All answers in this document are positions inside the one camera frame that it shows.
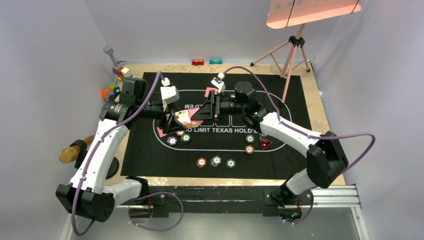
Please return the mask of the red backed playing card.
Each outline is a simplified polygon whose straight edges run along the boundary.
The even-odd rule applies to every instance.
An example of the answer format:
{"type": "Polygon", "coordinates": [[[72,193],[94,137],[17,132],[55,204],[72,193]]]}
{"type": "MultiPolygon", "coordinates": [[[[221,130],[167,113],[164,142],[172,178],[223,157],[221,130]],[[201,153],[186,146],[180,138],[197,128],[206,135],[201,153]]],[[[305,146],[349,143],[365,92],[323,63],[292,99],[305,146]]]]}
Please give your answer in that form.
{"type": "Polygon", "coordinates": [[[167,133],[164,133],[163,130],[160,129],[159,127],[157,127],[156,130],[157,130],[157,134],[159,138],[163,138],[168,135],[167,133]]]}

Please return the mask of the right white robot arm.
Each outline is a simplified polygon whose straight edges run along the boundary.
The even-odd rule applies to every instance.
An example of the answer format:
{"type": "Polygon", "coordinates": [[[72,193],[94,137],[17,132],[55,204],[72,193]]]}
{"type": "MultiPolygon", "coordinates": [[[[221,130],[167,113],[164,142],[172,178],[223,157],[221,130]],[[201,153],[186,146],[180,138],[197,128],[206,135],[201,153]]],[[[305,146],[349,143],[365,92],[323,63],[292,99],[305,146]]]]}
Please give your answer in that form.
{"type": "Polygon", "coordinates": [[[224,74],[220,73],[211,83],[218,91],[211,90],[201,106],[192,116],[192,121],[211,122],[219,120],[221,114],[240,114],[244,124],[265,135],[276,138],[297,150],[306,158],[306,168],[292,175],[280,187],[280,197],[288,204],[315,187],[328,188],[348,167],[346,154],[338,136],[333,132],[321,134],[302,128],[280,116],[279,111],[270,111],[259,103],[257,92],[249,81],[239,81],[234,87],[234,97],[227,97],[224,74]]]}

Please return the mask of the green poker chip stack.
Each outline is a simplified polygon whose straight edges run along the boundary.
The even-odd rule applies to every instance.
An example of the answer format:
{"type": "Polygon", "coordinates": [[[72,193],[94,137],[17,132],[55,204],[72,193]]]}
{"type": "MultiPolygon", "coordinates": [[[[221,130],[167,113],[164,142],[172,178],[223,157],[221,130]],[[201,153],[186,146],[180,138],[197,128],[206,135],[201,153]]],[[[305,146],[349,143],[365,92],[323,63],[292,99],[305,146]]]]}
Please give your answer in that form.
{"type": "Polygon", "coordinates": [[[226,167],[227,168],[234,168],[236,166],[236,161],[235,160],[233,160],[233,159],[228,159],[227,161],[226,161],[226,167]]]}

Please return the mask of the pink playing card box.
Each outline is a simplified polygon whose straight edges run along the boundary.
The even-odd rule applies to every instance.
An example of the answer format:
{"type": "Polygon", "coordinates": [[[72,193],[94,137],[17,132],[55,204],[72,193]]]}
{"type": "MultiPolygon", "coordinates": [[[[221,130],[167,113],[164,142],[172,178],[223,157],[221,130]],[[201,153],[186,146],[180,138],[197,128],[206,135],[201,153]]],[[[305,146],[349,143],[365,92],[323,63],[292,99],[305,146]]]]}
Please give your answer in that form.
{"type": "Polygon", "coordinates": [[[198,110],[199,108],[189,108],[177,111],[175,113],[176,120],[183,124],[186,129],[197,128],[203,123],[203,120],[192,120],[198,110]]]}

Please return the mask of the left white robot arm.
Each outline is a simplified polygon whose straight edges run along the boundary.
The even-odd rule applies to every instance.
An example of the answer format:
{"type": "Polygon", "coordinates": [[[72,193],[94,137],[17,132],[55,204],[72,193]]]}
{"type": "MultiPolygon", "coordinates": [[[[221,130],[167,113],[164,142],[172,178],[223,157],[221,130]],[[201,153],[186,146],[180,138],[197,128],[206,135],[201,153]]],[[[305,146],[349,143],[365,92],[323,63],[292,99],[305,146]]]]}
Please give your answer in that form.
{"type": "Polygon", "coordinates": [[[141,78],[124,78],[118,97],[103,105],[92,142],[79,139],[70,145],[81,149],[76,157],[77,172],[68,184],[57,187],[55,195],[74,222],[82,217],[103,223],[115,207],[128,201],[142,205],[151,197],[144,178],[128,176],[112,186],[105,186],[105,180],[121,142],[137,119],[160,120],[160,129],[173,131],[175,112],[168,105],[179,100],[179,93],[158,72],[152,84],[141,78]]]}

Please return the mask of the red poker chip stack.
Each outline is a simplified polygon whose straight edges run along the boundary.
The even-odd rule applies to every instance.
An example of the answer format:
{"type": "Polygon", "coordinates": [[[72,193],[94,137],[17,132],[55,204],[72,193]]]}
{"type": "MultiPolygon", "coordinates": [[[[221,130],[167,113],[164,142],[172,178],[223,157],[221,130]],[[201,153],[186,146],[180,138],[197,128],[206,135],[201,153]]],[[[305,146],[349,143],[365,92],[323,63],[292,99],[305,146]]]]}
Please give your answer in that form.
{"type": "Polygon", "coordinates": [[[203,157],[200,157],[196,161],[196,166],[198,168],[204,168],[207,165],[207,160],[203,157]]]}

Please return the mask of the red triangular button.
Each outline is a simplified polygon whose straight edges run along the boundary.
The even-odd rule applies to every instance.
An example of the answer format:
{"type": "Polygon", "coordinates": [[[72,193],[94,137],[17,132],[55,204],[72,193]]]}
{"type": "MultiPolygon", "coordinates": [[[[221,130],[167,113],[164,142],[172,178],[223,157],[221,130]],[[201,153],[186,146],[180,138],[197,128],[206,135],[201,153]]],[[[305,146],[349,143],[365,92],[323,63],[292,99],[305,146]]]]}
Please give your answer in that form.
{"type": "Polygon", "coordinates": [[[263,138],[263,137],[260,137],[259,140],[260,140],[260,147],[261,147],[262,150],[265,150],[266,148],[268,148],[272,144],[272,142],[270,140],[263,138]]]}

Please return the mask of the blue poker chip stack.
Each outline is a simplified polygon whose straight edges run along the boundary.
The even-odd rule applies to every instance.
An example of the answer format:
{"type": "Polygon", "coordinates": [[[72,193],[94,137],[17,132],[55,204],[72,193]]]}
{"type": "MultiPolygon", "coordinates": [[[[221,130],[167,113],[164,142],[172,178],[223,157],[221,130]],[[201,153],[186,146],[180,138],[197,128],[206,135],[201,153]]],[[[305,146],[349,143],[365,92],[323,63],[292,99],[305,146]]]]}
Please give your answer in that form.
{"type": "Polygon", "coordinates": [[[218,167],[221,163],[222,163],[222,158],[220,156],[214,156],[210,161],[210,164],[213,167],[218,167]]]}

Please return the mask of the red backed card top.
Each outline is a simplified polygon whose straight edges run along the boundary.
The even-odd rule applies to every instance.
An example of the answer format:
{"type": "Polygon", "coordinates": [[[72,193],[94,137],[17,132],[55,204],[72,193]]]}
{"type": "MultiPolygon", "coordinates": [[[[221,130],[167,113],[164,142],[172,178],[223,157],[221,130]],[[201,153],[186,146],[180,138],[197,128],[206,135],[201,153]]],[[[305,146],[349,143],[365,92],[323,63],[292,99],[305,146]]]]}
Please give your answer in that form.
{"type": "Polygon", "coordinates": [[[207,87],[206,90],[205,90],[204,97],[207,98],[210,95],[210,92],[211,91],[217,92],[218,89],[217,88],[213,88],[213,87],[207,87]]]}

